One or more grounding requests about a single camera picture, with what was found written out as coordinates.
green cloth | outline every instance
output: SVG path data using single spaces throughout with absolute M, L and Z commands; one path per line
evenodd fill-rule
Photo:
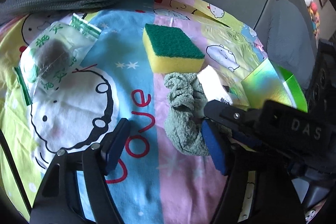
M 207 103 L 197 74 L 173 72 L 165 76 L 164 85 L 170 89 L 167 95 L 170 108 L 165 121 L 167 137 L 182 154 L 208 156 L 201 123 L 195 122 L 204 117 Z

green box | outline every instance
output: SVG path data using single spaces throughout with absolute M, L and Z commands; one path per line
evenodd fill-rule
M 242 82 L 252 108 L 262 108 L 266 100 L 307 112 L 307 101 L 295 76 L 288 70 L 265 59 Z

blue stripe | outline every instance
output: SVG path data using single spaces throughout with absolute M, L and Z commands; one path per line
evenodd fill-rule
M 138 130 L 149 125 L 151 119 L 147 116 L 131 114 L 132 111 L 155 115 L 154 110 L 154 87 L 153 73 L 151 71 L 147 54 L 142 42 L 142 28 L 146 23 L 154 22 L 154 14 L 151 9 L 141 6 L 146 13 L 135 12 L 139 9 L 136 3 L 147 3 L 152 0 L 127 0 L 120 3 L 115 9 L 101 11 L 90 23 L 102 27 L 99 40 L 83 60 L 81 66 L 87 67 L 98 63 L 97 67 L 105 71 L 115 81 L 119 99 L 119 118 L 125 117 L 132 121 L 131 135 L 141 135 L 148 140 L 150 150 L 142 158 L 130 156 L 124 149 L 121 159 L 128 171 L 127 178 L 119 183 L 108 184 L 115 204 L 125 223 L 148 224 L 163 223 L 163 215 L 160 200 L 158 145 L 156 128 L 152 127 L 143 133 Z M 138 65 L 136 69 L 117 67 L 116 63 Z M 132 91 L 142 90 L 144 102 L 151 96 L 151 102 L 144 107 L 137 106 L 132 99 Z M 134 94 L 134 100 L 141 103 L 141 93 Z M 129 144 L 130 151 L 134 154 L 144 152 L 146 146 L 142 140 L 134 139 Z M 118 164 L 116 170 L 108 175 L 108 180 L 122 177 L 123 169 Z M 85 191 L 84 178 L 78 172 L 80 193 L 88 219 L 94 220 L 87 194 Z

stuffed toy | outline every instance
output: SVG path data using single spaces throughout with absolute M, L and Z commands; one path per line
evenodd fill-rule
M 314 0 L 304 0 L 304 2 L 307 5 L 308 12 L 314 28 L 314 35 L 317 39 L 317 36 L 320 33 L 320 15 L 318 13 L 317 5 Z

scrub sponge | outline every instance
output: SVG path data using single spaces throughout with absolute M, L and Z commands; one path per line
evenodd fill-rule
M 154 73 L 191 73 L 202 67 L 204 54 L 179 28 L 146 24 L 142 40 Z

